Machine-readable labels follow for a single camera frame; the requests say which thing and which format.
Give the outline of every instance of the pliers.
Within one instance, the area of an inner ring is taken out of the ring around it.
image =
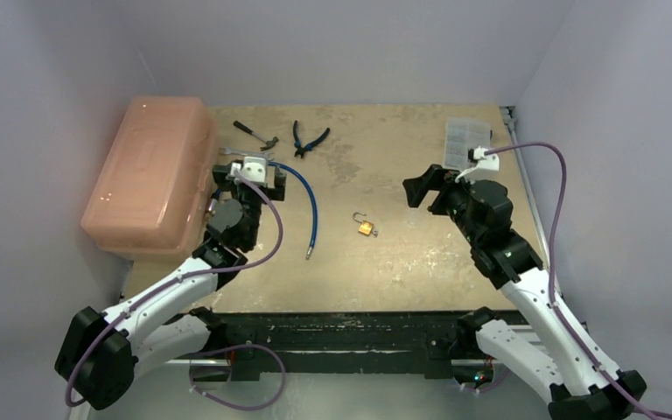
[[[292,135],[295,137],[295,148],[297,148],[297,150],[295,151],[295,158],[297,158],[298,156],[300,156],[301,159],[304,158],[305,153],[307,151],[312,151],[315,146],[321,144],[324,140],[326,140],[326,137],[330,132],[331,132],[330,128],[325,129],[325,131],[323,132],[323,134],[320,135],[320,137],[316,138],[312,142],[306,144],[305,147],[303,147],[303,145],[300,143],[300,137],[298,136],[298,122],[296,120],[295,123],[292,125]]]

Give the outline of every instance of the blue cable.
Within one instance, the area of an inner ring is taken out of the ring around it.
[[[294,169],[290,168],[286,164],[280,164],[278,162],[274,161],[269,161],[269,166],[275,166],[276,168],[282,168],[285,171],[291,173],[292,175],[295,175],[295,178],[299,179],[300,182],[303,183],[303,186],[305,187],[305,190],[308,192],[308,196],[311,198],[311,206],[313,209],[313,228],[311,231],[311,245],[308,247],[308,253],[305,254],[305,259],[310,260],[311,259],[311,254],[312,254],[312,249],[315,248],[315,237],[318,233],[318,207],[315,204],[315,195],[312,193],[312,188],[311,185],[308,184],[308,181],[303,178],[302,175],[300,175],[300,172],[295,171]]]

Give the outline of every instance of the brass padlock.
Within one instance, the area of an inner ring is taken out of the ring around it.
[[[357,214],[365,217],[367,217],[367,215],[359,212],[354,212],[354,214],[352,214],[352,219],[360,223],[359,233],[366,236],[374,235],[376,237],[377,229],[375,229],[375,224],[371,221],[357,219]]]

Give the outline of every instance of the white wall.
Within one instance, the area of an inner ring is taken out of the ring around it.
[[[126,270],[79,228],[130,97],[154,89],[117,15],[0,1],[0,418],[66,416],[62,337]]]
[[[645,402],[672,411],[672,2],[578,1],[519,101],[519,138],[569,164],[560,283]],[[549,225],[559,169],[524,153]]]
[[[224,105],[510,105],[573,0],[119,4],[165,93]]]

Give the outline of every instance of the wooden tabletop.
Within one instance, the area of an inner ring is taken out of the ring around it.
[[[216,312],[353,312],[473,310],[513,306],[473,266],[470,247],[448,217],[408,208],[402,181],[442,162],[450,116],[485,121],[492,146],[510,144],[495,105],[326,105],[210,108],[220,145],[257,151],[261,145],[233,126],[240,120],[265,136],[279,137],[277,162],[294,167],[311,184],[318,202],[318,241],[305,252],[312,211],[307,193],[288,174],[286,198],[275,202],[284,239],[279,252],[260,267],[243,271],[222,290],[195,304]],[[331,134],[304,159],[294,158],[292,123],[310,142],[326,127]],[[220,157],[219,163],[228,162]],[[501,155],[496,181],[514,202],[514,229],[542,256],[522,177],[511,152]],[[357,233],[354,212],[367,214],[378,237]],[[258,245],[250,261],[266,255],[277,225],[263,209]],[[175,267],[136,262],[125,295],[154,284]]]

